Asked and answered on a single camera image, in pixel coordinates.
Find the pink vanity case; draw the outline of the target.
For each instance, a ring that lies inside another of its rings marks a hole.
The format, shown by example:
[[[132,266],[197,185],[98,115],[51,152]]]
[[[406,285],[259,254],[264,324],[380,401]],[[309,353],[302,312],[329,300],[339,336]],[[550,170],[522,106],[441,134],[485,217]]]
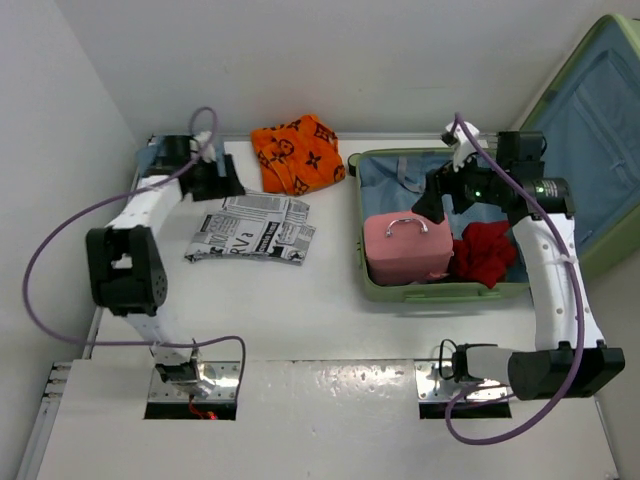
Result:
[[[447,220],[411,211],[373,215],[363,225],[369,276],[380,286],[428,283],[448,275],[453,236]]]

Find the newspaper print cloth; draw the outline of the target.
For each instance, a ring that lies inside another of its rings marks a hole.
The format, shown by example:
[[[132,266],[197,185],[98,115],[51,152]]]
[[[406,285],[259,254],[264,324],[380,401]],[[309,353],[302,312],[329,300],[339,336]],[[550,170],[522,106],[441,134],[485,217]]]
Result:
[[[184,258],[218,258],[304,263],[315,234],[307,223],[310,206],[298,199],[259,192],[228,197],[204,215]]]

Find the red garment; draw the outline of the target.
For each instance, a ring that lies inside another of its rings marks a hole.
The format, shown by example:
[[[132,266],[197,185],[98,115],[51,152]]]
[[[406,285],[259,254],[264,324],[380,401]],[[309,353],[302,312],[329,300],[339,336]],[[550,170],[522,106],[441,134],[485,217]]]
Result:
[[[448,273],[463,282],[475,282],[493,289],[506,279],[517,259],[517,249],[508,238],[506,220],[472,222],[459,240],[453,240],[453,256]]]

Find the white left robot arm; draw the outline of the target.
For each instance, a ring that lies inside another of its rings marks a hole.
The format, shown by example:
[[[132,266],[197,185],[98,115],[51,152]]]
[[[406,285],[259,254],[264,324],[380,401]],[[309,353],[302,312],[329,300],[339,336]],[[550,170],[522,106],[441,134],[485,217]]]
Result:
[[[215,375],[165,304],[169,284],[156,236],[185,197],[207,201],[245,190],[231,156],[210,131],[154,136],[138,159],[142,170],[132,198],[105,227],[86,235],[92,297],[148,343],[164,383],[205,398],[215,388]]]

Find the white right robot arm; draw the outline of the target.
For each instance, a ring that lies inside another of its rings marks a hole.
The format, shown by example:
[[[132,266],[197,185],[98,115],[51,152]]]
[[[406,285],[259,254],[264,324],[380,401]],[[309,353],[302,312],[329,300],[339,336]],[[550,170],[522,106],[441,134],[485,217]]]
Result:
[[[452,356],[452,378],[470,384],[491,379],[520,400],[590,397],[625,367],[619,347],[607,346],[588,305],[576,254],[575,207],[566,180],[544,174],[546,140],[540,132],[501,132],[497,155],[479,165],[476,133],[449,126],[442,136],[451,161],[426,175],[412,210],[434,223],[444,219],[442,198],[456,214],[475,204],[506,214],[525,265],[535,312],[535,348],[463,344]]]

